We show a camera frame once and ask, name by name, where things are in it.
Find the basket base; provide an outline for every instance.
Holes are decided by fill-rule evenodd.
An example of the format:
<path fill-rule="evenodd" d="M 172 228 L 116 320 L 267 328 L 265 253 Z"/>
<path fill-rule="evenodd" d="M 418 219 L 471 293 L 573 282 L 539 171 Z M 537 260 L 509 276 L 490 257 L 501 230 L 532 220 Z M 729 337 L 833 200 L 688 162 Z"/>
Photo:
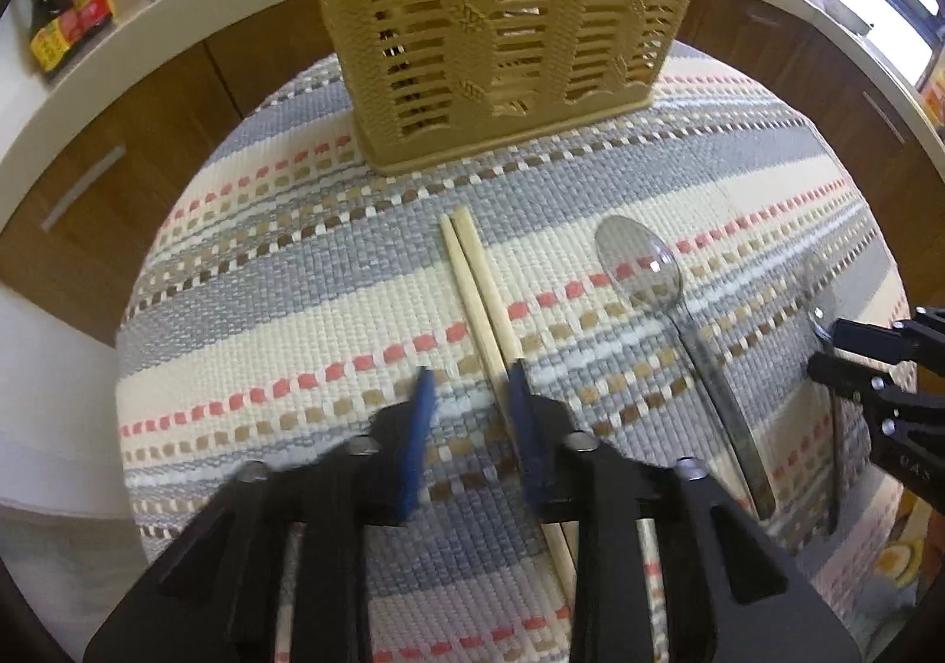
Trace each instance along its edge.
<path fill-rule="evenodd" d="M 551 136 L 554 135 L 554 133 L 561 133 L 565 130 L 580 127 L 581 125 L 594 124 L 594 122 L 601 122 L 603 119 L 610 119 L 620 114 L 628 114 L 631 111 L 650 108 L 651 105 L 653 105 L 653 97 L 652 95 L 647 95 L 644 100 L 635 100 L 635 102 L 624 103 L 619 106 L 608 106 L 605 109 L 582 114 L 579 117 L 562 119 L 561 122 L 552 122 L 538 127 L 530 127 L 520 133 L 511 133 L 507 136 L 498 136 L 498 138 L 486 138 L 483 141 L 476 141 L 476 143 L 468 143 L 452 149 L 444 149 L 438 152 L 427 153 L 426 155 L 411 157 L 410 159 L 397 160 L 396 162 L 389 160 L 382 161 L 374 155 L 374 150 L 370 142 L 367 142 L 367 138 L 365 138 L 361 130 L 361 123 L 357 120 L 357 114 L 354 115 L 354 131 L 356 131 L 358 145 L 361 147 L 361 155 L 372 169 L 379 172 L 381 175 L 400 175 L 405 172 L 414 172 L 418 169 L 431 168 L 432 166 L 441 165 L 444 162 L 452 162 L 452 160 L 460 159 L 460 157 L 474 156 L 479 153 L 489 152 L 500 146 L 509 146 L 512 143 L 530 141 L 532 138 L 539 138 L 540 136 Z"/>

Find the pair of chopsticks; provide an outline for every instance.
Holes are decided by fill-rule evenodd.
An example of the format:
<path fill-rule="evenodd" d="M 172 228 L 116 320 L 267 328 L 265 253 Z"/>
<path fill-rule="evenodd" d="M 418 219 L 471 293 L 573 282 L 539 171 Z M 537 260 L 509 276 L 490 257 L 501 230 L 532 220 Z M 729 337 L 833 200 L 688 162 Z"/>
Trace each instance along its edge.
<path fill-rule="evenodd" d="M 451 215 L 443 214 L 439 225 L 446 241 L 452 273 L 457 281 L 466 316 L 473 330 L 479 354 L 485 366 L 495 399 L 499 404 L 506 431 L 515 443 L 515 427 L 509 416 L 509 374 L 507 366 L 523 358 L 509 315 L 502 303 L 493 273 L 485 260 L 485 250 L 476 232 L 473 215 L 466 207 L 457 207 Z M 578 572 L 578 525 L 542 524 L 552 562 L 558 572 L 561 589 L 570 608 L 575 604 Z"/>

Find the bottle label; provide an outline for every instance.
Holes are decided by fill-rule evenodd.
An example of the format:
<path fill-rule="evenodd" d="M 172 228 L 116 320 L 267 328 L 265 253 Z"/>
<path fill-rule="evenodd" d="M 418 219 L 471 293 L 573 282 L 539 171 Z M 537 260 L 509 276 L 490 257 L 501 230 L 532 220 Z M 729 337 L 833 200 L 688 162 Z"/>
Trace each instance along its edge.
<path fill-rule="evenodd" d="M 72 4 L 79 11 L 79 23 L 82 24 L 85 32 L 101 23 L 112 13 L 107 0 L 72 0 Z"/>
<path fill-rule="evenodd" d="M 33 35 L 30 51 L 44 73 L 54 70 L 82 36 L 79 17 L 75 10 L 67 10 Z"/>

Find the transparent spoon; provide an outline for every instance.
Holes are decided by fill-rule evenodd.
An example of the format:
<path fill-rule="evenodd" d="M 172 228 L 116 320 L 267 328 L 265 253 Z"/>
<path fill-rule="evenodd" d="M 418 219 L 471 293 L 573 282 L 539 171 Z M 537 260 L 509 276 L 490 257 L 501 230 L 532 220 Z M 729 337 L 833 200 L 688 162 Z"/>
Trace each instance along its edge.
<path fill-rule="evenodd" d="M 827 276 L 827 263 L 816 253 L 804 257 L 803 287 L 807 301 L 807 318 L 814 328 L 814 335 L 820 342 L 820 349 L 825 354 L 833 354 L 833 340 L 830 329 L 836 321 L 836 299 L 830 285 L 821 282 Z M 833 535 L 840 521 L 840 499 L 843 496 L 843 484 L 840 468 L 843 462 L 843 413 L 840 400 L 828 389 L 830 394 L 830 433 L 833 435 L 833 489 L 827 509 L 827 534 Z"/>
<path fill-rule="evenodd" d="M 644 224 L 619 215 L 602 221 L 594 243 L 601 266 L 618 292 L 650 314 L 665 314 L 676 327 L 729 437 L 758 517 L 767 520 L 774 514 L 775 500 L 758 446 L 715 354 L 698 336 L 696 320 L 683 297 L 682 272 L 669 246 Z"/>

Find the spoon handle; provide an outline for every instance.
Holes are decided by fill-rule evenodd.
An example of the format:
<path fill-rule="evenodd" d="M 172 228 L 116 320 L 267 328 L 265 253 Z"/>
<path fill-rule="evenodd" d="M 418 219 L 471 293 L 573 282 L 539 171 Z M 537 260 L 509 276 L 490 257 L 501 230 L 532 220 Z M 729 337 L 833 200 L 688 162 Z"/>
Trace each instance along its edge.
<path fill-rule="evenodd" d="M 758 518 L 762 521 L 768 520 L 775 510 L 774 492 L 771 490 L 771 483 L 764 470 L 758 445 L 751 436 L 748 422 L 745 421 L 745 416 L 738 407 L 731 385 L 718 366 L 715 354 L 706 342 L 698 337 L 693 319 L 690 317 L 674 321 L 677 322 L 682 347 L 686 349 L 693 365 L 696 366 L 696 372 L 706 387 L 710 402 L 715 406 L 715 413 L 722 422 L 726 434 L 729 435 L 731 449 L 748 484 L 748 492 L 758 512 Z"/>

